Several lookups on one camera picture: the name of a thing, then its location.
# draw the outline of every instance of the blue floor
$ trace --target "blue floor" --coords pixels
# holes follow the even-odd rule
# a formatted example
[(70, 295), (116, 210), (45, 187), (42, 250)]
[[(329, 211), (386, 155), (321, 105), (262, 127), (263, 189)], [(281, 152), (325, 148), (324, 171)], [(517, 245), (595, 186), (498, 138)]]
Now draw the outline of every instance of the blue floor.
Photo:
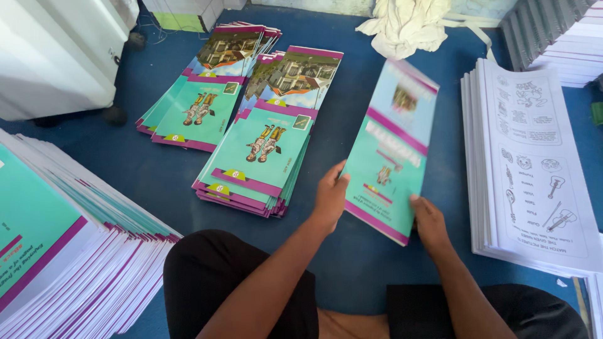
[[(321, 176), (349, 154), (385, 59), (370, 46), (371, 37), (354, 31), (366, 20), (363, 17), (249, 5), (242, 11), (225, 10), (218, 23), (236, 20), (280, 28), (283, 37), (276, 49), (282, 51), (289, 45), (300, 45), (345, 53), (321, 107), (288, 215), (282, 220), (267, 220), (199, 200), (190, 186), (210, 154), (153, 144), (148, 135), (134, 129), (138, 117), (172, 85), (203, 46), (197, 33), (170, 34), (157, 45), (148, 44), (142, 52), (124, 52), (115, 103), (129, 113), (125, 127), (108, 126), (98, 112), (67, 115), (59, 126), (49, 129), (30, 122), (0, 121), (0, 127), (55, 143), (184, 235), (223, 229), (273, 252), (312, 210)], [(154, 27), (143, 27), (142, 32), (150, 42), (157, 41)], [(449, 37), (437, 51), (417, 51), (408, 58), (441, 85), (423, 195), (443, 211), (452, 243), (478, 284), (531, 285), (577, 309), (570, 279), (562, 279), (569, 286), (562, 288), (550, 274), (471, 253), (459, 79), (475, 67), (478, 57), (485, 56), (485, 45), (466, 28), (447, 28), (446, 33)], [(496, 58), (508, 69), (502, 34), (498, 30), (487, 33), (493, 39)], [(603, 129), (593, 126), (589, 112), (590, 103), (599, 94), (592, 89), (564, 88), (563, 92), (593, 209), (603, 226)], [(354, 314), (384, 312), (387, 284), (438, 283), (436, 269), (416, 234), (404, 248), (348, 213), (325, 240), (309, 269), (317, 277), (318, 305)], [(168, 338), (161, 291), (121, 337)]]

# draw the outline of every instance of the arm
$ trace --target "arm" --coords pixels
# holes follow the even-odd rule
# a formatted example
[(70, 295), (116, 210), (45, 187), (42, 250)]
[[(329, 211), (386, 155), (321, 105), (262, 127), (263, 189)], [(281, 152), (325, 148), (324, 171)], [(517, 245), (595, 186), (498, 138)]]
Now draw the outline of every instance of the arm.
[(457, 338), (516, 338), (490, 305), (450, 243), (444, 216), (429, 200), (411, 196), (418, 234), (438, 268)]
[(349, 174), (337, 179), (345, 160), (318, 184), (312, 215), (226, 298), (197, 339), (266, 338), (297, 282), (343, 213)]

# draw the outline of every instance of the person's left hand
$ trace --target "person's left hand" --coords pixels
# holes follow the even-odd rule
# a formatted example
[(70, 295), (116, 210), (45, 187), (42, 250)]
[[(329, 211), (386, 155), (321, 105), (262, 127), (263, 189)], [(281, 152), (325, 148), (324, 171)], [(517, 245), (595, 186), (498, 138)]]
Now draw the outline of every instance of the person's left hand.
[(310, 219), (325, 227), (328, 233), (335, 230), (337, 220), (341, 217), (346, 203), (346, 188), (350, 183), (350, 174), (346, 173), (338, 178), (345, 164), (344, 160), (333, 166), (318, 182), (316, 201)]

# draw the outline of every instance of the crumpled cloth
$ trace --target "crumpled cloth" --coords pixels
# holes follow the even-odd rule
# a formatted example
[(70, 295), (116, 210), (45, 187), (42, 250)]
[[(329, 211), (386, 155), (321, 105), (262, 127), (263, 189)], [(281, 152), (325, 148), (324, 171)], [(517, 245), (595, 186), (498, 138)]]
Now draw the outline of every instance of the crumpled cloth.
[(433, 52), (448, 35), (438, 21), (450, 10), (450, 0), (377, 0), (374, 19), (356, 27), (375, 35), (373, 48), (396, 60), (413, 55), (417, 48)]

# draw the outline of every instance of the hand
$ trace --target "hand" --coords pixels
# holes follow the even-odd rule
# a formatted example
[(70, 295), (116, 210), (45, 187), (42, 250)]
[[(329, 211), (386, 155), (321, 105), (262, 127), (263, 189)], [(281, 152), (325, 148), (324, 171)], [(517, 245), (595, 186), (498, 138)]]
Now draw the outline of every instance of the hand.
[(335, 230), (337, 220), (341, 217), (346, 203), (346, 188), (350, 183), (350, 174), (346, 173), (337, 179), (345, 164), (344, 160), (333, 166), (318, 182), (316, 201), (310, 219), (320, 227), (325, 227), (328, 233)]
[(433, 258), (438, 253), (454, 251), (442, 212), (431, 201), (416, 194), (410, 196), (410, 204), (415, 211), (418, 235), (429, 255)]

